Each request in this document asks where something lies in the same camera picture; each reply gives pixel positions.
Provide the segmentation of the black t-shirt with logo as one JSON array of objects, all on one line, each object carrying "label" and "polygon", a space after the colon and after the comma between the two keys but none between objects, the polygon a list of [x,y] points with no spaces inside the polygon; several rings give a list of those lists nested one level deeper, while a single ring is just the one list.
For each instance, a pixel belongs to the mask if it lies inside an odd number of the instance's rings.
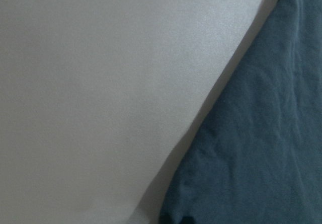
[{"label": "black t-shirt with logo", "polygon": [[321,0],[278,0],[202,122],[160,223],[321,223]]}]

